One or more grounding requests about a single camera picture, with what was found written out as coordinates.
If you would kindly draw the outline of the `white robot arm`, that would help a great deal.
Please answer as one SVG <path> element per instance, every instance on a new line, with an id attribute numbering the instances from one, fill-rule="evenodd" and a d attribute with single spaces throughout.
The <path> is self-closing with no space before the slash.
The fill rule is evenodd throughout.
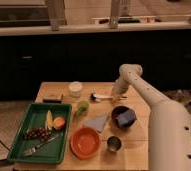
<path id="1" fill-rule="evenodd" d="M 141 78 L 139 64 L 122 64 L 112 89 L 118 100 L 132 86 L 150 107 L 148 123 L 149 171 L 191 171 L 191 115 Z"/>

